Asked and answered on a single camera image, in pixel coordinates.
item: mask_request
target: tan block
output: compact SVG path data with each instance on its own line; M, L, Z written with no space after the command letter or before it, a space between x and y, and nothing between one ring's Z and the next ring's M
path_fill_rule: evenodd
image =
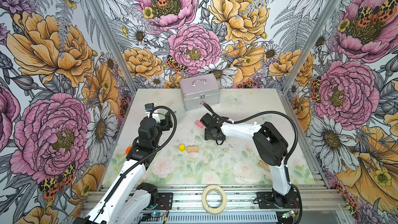
M188 146L187 147L187 152L191 153L191 152L198 152L199 148L197 146Z

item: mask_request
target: aluminum case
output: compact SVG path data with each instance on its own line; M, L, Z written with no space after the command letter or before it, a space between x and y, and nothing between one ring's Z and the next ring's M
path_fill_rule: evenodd
M186 111L220 102L221 87L216 77L210 73L180 80L182 100Z

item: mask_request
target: floral wallpaper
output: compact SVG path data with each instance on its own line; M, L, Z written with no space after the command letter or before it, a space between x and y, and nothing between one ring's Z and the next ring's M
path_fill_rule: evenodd
M311 70L309 80L298 74L287 91L330 187L358 224L398 223L397 5L341 0L313 62L301 68Z
M0 219L70 224L100 186L132 95L84 1L0 8Z
M99 1L138 88L178 88L208 73L222 88L276 88L327 0ZM300 71L302 85L313 61Z

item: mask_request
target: case handle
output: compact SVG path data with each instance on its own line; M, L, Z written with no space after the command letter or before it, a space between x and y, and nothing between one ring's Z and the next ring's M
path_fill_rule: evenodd
M203 84L206 84L206 80L196 80L194 82L192 82L192 86L195 87L195 82L203 82Z

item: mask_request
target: wooden block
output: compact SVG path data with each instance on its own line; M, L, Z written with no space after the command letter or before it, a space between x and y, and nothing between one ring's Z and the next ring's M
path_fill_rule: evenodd
M191 152L198 152L198 147L197 146L188 146L187 147L187 152L191 153Z
M266 171L271 172L271 171L269 170L268 164L266 164L263 160L260 160L260 161L258 162L258 165L260 165L261 167L263 167Z

